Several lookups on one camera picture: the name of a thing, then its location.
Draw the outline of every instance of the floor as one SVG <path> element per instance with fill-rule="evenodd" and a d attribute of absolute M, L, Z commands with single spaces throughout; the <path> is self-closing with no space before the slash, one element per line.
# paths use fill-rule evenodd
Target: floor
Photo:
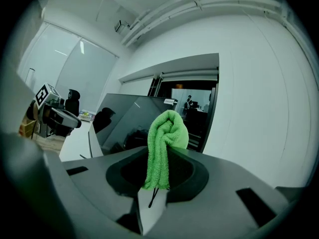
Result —
<path fill-rule="evenodd" d="M 65 137 L 62 136 L 50 136 L 47 138 L 43 138 L 37 134 L 33 135 L 33 140 L 40 145 L 43 150 L 52 150 L 60 155 L 60 151 L 62 149 L 62 145 L 64 144 Z"/>

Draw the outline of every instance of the green microfiber cloth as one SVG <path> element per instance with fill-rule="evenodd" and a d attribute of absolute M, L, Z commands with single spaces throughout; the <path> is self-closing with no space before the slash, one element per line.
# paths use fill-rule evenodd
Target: green microfiber cloth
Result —
<path fill-rule="evenodd" d="M 152 123 L 148 135 L 148 171 L 144 189 L 169 188 L 167 145 L 187 148 L 188 131 L 181 116 L 165 111 Z"/>

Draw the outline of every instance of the desk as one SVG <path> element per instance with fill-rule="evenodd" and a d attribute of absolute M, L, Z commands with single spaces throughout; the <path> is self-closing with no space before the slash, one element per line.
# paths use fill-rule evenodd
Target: desk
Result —
<path fill-rule="evenodd" d="M 72 131 L 62 146 L 60 160 L 62 162 L 91 158 L 88 132 L 91 128 L 91 122 L 82 122 L 80 128 Z"/>

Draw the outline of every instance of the white paper tag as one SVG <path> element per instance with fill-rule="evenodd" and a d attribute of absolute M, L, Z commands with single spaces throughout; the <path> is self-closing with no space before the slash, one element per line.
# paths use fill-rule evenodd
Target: white paper tag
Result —
<path fill-rule="evenodd" d="M 168 104 L 168 105 L 174 105 L 174 99 L 165 99 L 164 104 Z"/>

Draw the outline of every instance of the monitor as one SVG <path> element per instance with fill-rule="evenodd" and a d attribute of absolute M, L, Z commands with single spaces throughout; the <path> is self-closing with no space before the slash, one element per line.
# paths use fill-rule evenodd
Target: monitor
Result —
<path fill-rule="evenodd" d="M 93 121 L 102 154 L 147 146 L 152 122 L 176 104 L 176 99 L 107 94 Z"/>

